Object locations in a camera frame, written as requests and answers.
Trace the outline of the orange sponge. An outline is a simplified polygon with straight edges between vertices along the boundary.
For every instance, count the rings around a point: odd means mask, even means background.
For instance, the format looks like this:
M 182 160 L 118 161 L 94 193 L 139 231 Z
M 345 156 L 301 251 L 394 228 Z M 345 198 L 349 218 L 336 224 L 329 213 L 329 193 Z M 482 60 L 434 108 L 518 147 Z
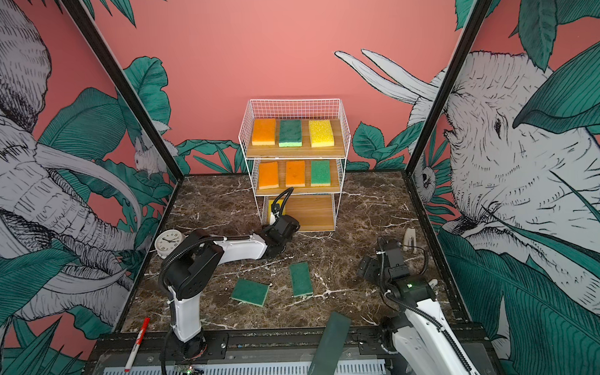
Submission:
M 300 188 L 306 186 L 306 163 L 304 160 L 287 161 L 285 169 L 285 186 L 287 188 Z
M 276 143 L 276 120 L 255 119 L 253 125 L 252 144 L 255 146 L 271 146 Z
M 259 166 L 258 188 L 272 190 L 279 187 L 279 165 L 277 162 L 263 162 Z

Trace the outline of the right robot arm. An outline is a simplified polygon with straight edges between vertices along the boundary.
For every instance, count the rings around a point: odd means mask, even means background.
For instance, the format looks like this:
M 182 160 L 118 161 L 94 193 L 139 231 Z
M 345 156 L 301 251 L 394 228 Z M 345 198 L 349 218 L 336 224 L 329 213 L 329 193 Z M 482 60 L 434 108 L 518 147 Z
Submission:
M 360 261 L 358 276 L 380 290 L 397 316 L 379 324 L 381 347 L 399 354 L 415 375 L 482 375 L 446 321 L 436 294 L 420 274 L 412 274 L 397 240 L 377 238 L 376 257 Z

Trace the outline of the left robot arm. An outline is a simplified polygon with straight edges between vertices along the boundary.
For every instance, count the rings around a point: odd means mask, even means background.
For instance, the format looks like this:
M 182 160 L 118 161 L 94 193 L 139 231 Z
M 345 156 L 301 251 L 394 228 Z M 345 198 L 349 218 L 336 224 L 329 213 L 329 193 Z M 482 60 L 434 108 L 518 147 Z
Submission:
M 262 230 L 245 236 L 214 236 L 196 229 L 185 236 L 176 229 L 156 237 L 154 248 L 162 259 L 158 286 L 170 305 L 170 327 L 176 339 L 174 345 L 186 359 L 205 353 L 207 341 L 200 321 L 201 293 L 214 275 L 215 269 L 226 263 L 260 260 L 282 254 L 299 222 L 284 214 L 285 205 L 294 190 L 279 194 L 270 210 L 274 221 Z

